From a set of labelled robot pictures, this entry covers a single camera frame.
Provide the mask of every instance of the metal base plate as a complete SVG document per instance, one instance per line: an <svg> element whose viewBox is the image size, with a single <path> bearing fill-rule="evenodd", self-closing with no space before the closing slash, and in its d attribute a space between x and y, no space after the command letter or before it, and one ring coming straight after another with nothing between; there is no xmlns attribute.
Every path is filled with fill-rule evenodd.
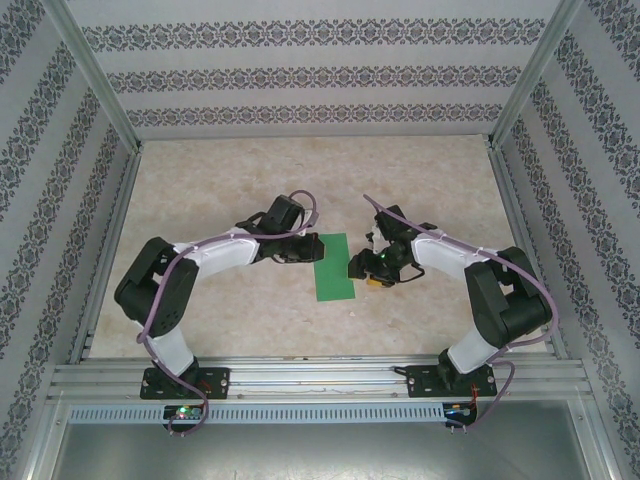
<svg viewBox="0 0 640 480"><path fill-rule="evenodd" d="M196 388L204 393L209 400L226 400L229 392L229 377L231 370L221 367L200 367L195 382ZM142 400L189 400L199 397L181 388L155 367L144 371L140 398Z"/></svg>
<svg viewBox="0 0 640 480"><path fill-rule="evenodd" d="M396 367L394 371L407 378L410 398L424 397L471 397L472 387L477 388L478 397L495 397L498 394L493 369L484 365L476 373L456 383L447 390L438 376L436 365L409 365Z"/></svg>

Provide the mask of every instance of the green paper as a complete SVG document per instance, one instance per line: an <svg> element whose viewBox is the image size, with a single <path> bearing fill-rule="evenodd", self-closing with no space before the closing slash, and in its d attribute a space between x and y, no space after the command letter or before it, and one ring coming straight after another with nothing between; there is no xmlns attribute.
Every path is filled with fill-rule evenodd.
<svg viewBox="0 0 640 480"><path fill-rule="evenodd" d="M314 262L316 298L319 302L356 298L353 282L347 277L349 246L346 233L319 235L324 243L324 259Z"/></svg>

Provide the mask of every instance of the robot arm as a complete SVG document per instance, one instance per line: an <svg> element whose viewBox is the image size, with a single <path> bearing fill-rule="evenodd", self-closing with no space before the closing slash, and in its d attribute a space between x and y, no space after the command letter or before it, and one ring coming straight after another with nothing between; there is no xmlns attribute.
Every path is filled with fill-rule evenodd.
<svg viewBox="0 0 640 480"><path fill-rule="evenodd" d="M198 362L187 346L179 327L191 291L197 281L229 268L251 265L265 258L280 258L281 263L313 262L324 257L324 245L317 233L264 240L233 238L239 234L274 235L288 232L297 222L305 223L305 209L290 197L280 195L266 212L259 212L226 234L230 238L199 247L174 267L158 305L148 336L151 353L171 373L192 384ZM115 300L130 319L142 329L161 278L171 261L196 245L170 244L160 237L149 240L115 291Z"/></svg>
<svg viewBox="0 0 640 480"><path fill-rule="evenodd" d="M404 217L397 205L389 208ZM446 234L435 225L422 224L440 240L408 227L380 212L375 217L374 232L367 236L373 249L365 249L349 263L349 277L391 287L401 280L400 271L408 265L422 271L424 267L441 270L465 280L473 314L473 326L455 345L440 354L438 373L451 389L457 381L472 375L501 348L522 335L541 327L551 319L551 309L540 292L519 274L494 260L457 248L442 238ZM380 249L376 240L382 236L389 245ZM510 247L495 255L534 275L522 250ZM503 287L511 287L506 293Z"/></svg>

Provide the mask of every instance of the marble floor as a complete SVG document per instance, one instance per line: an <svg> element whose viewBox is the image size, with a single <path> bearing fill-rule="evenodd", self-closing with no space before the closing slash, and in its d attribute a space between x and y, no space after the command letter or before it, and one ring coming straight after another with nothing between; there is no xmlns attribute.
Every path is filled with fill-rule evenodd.
<svg viewBox="0 0 640 480"><path fill-rule="evenodd" d="M213 236L299 188L318 199L316 230L346 233L351 255L373 224L363 193L474 245L513 244L481 136L148 142L90 356L146 356L113 292L148 239ZM465 284L439 271L355 290L317 302L313 265L263 261L199 283L181 327L196 356L315 356L439 353L471 326Z"/></svg>

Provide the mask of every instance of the white wallpaper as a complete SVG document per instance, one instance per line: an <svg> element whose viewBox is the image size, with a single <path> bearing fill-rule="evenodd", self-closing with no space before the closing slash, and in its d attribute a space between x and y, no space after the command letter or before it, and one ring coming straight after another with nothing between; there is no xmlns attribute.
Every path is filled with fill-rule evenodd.
<svg viewBox="0 0 640 480"><path fill-rule="evenodd" d="M37 0L0 0L0 479L68 360L128 152Z"/></svg>
<svg viewBox="0 0 640 480"><path fill-rule="evenodd" d="M639 6L584 2L503 145L625 479L640 478Z"/></svg>
<svg viewBox="0 0 640 480"><path fill-rule="evenodd" d="M558 0L70 0L142 139L489 133Z"/></svg>

